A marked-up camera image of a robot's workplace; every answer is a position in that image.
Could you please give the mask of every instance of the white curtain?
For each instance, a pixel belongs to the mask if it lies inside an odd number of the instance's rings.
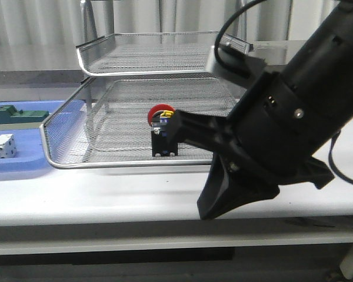
[[[115,32],[217,31],[239,2],[121,0],[93,1],[93,7],[98,35],[104,35],[113,26]],[[306,39],[333,7],[327,0],[269,0],[248,12],[247,40]],[[0,45],[80,43],[79,0],[0,0]]]

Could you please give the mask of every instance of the screw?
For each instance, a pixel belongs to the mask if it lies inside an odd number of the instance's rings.
[[[305,112],[302,109],[297,109],[294,111],[294,117],[296,119],[302,119],[304,117],[304,115],[305,115]]]
[[[237,166],[234,162],[229,163],[229,168],[232,172],[237,172],[239,170],[239,166]]]

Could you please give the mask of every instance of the blue tray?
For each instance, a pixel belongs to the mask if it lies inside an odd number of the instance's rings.
[[[14,105],[18,110],[47,110],[51,114],[63,102],[63,100],[0,102],[0,106]],[[14,134],[17,154],[13,158],[0,159],[0,172],[37,170],[48,165],[43,153],[41,135],[38,128],[0,130],[1,134]]]

